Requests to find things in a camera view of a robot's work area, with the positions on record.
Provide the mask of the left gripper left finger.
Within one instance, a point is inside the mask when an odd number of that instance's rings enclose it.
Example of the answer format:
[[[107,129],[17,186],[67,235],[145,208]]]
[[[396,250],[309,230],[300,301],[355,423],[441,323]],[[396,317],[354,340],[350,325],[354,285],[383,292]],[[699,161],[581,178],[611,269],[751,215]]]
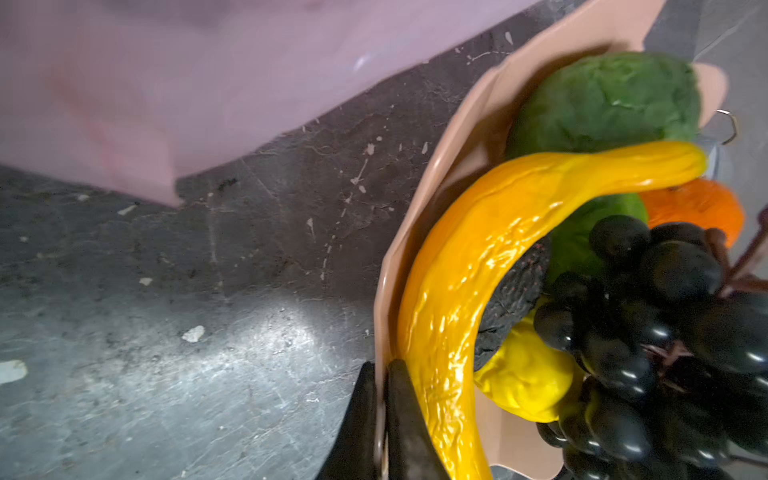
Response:
[[[375,479],[377,474],[374,464],[376,420],[375,367],[373,363],[365,362],[359,371],[333,447],[316,478],[318,480]]]

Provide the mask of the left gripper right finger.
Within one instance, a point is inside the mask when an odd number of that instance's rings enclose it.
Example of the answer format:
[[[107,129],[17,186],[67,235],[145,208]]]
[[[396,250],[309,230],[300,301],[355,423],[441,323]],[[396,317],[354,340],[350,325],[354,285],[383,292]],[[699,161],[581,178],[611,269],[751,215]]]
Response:
[[[402,359],[388,365],[385,404],[389,478],[448,480]]]

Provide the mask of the yellow fake lemon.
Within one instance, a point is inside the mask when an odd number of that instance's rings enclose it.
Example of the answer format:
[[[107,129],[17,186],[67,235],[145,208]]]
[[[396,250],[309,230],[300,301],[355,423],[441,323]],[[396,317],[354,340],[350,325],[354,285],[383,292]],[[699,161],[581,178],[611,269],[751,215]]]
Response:
[[[585,373],[573,356],[546,345],[532,309],[477,372],[476,387],[498,407],[527,421],[551,423],[578,398]]]

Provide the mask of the dark fake avocado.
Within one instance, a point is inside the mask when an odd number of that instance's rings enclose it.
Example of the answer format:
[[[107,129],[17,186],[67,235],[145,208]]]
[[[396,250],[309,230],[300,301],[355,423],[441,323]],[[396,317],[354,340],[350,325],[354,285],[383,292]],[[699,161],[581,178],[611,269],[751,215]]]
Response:
[[[545,236],[516,261],[497,285],[482,314],[474,348],[474,371],[489,362],[510,330],[536,305],[544,291],[550,259],[551,241]]]

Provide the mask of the yellow fake banana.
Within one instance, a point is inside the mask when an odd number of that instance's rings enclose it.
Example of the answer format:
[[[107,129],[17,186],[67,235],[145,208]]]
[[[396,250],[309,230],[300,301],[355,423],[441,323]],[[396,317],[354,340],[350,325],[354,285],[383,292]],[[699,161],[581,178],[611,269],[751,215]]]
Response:
[[[450,478],[491,475],[476,423],[473,358],[482,314],[508,270],[586,202],[678,186],[702,176],[707,162],[696,145],[678,141],[529,155],[483,175],[433,226],[407,279],[397,351]]]

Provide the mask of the dark purple fake grapes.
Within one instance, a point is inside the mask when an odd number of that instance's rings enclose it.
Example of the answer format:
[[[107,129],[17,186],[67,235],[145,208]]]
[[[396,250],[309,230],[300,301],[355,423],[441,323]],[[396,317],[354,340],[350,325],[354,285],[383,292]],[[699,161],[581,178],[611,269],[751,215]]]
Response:
[[[567,272],[534,328],[584,372],[537,430],[564,479],[725,479],[767,466],[767,257],[760,230],[735,264],[725,235],[625,215],[591,229],[605,282]]]

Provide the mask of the orange fake fruit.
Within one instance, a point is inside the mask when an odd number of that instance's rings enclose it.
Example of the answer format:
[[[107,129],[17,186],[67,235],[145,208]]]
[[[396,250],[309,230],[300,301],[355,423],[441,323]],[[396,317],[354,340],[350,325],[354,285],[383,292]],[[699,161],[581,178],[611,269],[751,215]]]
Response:
[[[678,187],[641,192],[639,196],[651,228],[673,222],[718,228],[725,233],[728,248],[735,245],[743,231],[745,212],[741,202],[716,181],[699,178]]]

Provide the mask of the pink plastic bag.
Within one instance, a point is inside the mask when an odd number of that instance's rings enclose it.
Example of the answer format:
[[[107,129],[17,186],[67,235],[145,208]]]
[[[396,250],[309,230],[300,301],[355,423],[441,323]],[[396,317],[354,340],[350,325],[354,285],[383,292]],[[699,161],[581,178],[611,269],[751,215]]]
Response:
[[[1,163],[178,205],[237,159],[523,1],[5,1]]]

